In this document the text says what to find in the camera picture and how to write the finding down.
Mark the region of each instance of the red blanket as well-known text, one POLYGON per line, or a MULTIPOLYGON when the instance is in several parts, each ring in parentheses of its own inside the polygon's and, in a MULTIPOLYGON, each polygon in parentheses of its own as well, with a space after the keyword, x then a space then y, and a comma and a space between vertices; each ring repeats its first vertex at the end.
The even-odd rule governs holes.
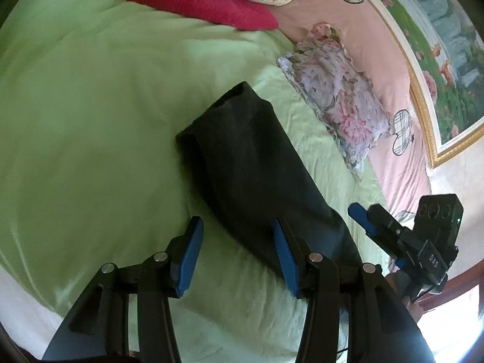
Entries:
POLYGON ((277 19, 263 4, 249 0, 128 0, 240 30, 274 30, 277 19))

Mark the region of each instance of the metal screw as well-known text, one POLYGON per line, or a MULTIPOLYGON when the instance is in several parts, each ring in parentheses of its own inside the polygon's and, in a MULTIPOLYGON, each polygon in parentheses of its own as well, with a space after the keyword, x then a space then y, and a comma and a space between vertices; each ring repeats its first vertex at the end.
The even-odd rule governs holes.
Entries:
POLYGON ((363 270, 366 273, 372 274, 372 273, 374 273, 377 270, 377 268, 374 267, 374 264, 373 263, 364 263, 363 264, 363 270))
POLYGON ((311 262, 321 262, 323 260, 323 256, 320 253, 311 253, 309 254, 309 260, 311 262))
POLYGON ((163 261, 166 261, 166 259, 168 259, 168 254, 165 251, 160 251, 155 255, 153 255, 153 259, 157 262, 163 262, 163 261))
POLYGON ((105 263, 101 268, 103 273, 111 273, 114 270, 114 263, 105 263))

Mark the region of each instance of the framed painting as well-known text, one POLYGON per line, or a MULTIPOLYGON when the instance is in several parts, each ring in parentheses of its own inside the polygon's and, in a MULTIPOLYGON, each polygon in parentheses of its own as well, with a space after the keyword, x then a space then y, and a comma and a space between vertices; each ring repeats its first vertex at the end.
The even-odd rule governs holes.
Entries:
POLYGON ((484 136, 484 42, 458 0, 369 0, 407 59, 435 168, 484 136))

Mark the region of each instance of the green blanket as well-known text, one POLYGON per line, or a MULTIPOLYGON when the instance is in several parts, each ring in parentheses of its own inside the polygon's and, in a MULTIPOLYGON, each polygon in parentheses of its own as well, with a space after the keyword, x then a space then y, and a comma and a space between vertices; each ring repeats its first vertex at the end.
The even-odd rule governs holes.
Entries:
POLYGON ((139 263, 200 215, 191 289, 171 301, 182 359, 293 360, 305 302, 224 231, 174 140, 248 81, 364 261, 386 264, 346 213, 353 201, 383 203, 374 172, 367 162, 354 181, 285 80, 275 62, 291 49, 278 31, 240 32, 125 0, 21 0, 0 29, 0 264, 64 315, 103 263, 139 263))

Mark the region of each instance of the black cloth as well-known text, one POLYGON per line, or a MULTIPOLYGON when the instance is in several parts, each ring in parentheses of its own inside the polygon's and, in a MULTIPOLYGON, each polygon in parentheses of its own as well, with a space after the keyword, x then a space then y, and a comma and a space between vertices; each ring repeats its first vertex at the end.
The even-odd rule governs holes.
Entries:
POLYGON ((273 224, 282 217, 312 251, 337 264, 361 265, 345 222, 322 197, 272 105, 249 84, 224 94, 177 142, 222 225, 279 275, 273 224))

